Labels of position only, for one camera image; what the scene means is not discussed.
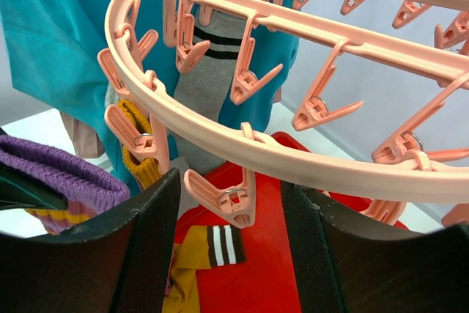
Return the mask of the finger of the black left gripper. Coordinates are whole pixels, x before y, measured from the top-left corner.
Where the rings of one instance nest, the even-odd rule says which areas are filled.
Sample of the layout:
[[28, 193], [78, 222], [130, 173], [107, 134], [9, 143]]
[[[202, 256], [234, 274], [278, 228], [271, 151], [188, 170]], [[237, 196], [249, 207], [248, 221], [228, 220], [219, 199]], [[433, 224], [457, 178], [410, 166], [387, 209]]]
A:
[[70, 154], [1, 131], [1, 209], [66, 210], [68, 199], [56, 191], [70, 170]]

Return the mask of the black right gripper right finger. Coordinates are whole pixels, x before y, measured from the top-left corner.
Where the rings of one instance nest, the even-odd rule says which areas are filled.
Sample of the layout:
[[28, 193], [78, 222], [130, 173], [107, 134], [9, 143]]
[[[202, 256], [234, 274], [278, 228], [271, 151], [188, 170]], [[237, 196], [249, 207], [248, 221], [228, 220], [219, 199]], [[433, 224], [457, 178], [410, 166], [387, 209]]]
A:
[[428, 234], [368, 218], [282, 183], [303, 312], [466, 312], [468, 225]]

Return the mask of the pink round clip hanger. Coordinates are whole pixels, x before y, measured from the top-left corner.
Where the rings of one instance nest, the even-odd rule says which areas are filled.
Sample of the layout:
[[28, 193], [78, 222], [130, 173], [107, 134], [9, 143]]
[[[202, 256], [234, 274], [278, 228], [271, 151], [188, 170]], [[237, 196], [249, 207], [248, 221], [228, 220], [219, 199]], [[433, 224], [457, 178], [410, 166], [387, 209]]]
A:
[[[235, 218], [224, 189], [202, 181], [218, 159], [249, 176], [263, 173], [331, 193], [370, 198], [372, 213], [397, 220], [420, 207], [443, 226], [468, 220], [468, 146], [425, 147], [418, 132], [435, 128], [451, 141], [468, 125], [468, 110], [449, 100], [468, 96], [468, 41], [437, 29], [429, 44], [308, 14], [308, 0], [111, 0], [106, 47], [98, 61], [121, 98], [149, 119], [139, 132], [123, 113], [107, 108], [105, 120], [138, 159], [169, 161], [195, 149], [186, 183], [196, 198]], [[468, 0], [427, 0], [465, 9]], [[193, 41], [196, 21], [219, 11], [246, 25], [232, 77], [230, 100], [240, 105], [280, 72], [250, 70], [259, 26], [297, 37], [298, 52], [276, 91], [263, 131], [242, 122], [230, 128], [176, 101], [144, 60], [159, 42], [175, 50], [180, 73], [195, 68], [210, 41]]]

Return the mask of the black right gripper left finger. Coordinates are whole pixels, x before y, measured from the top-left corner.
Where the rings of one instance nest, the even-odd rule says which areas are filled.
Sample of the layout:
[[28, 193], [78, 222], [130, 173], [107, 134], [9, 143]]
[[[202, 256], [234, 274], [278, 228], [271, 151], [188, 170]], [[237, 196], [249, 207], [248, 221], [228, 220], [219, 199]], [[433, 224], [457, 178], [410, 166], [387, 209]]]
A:
[[178, 169], [59, 235], [1, 236], [3, 312], [160, 312], [180, 205]]

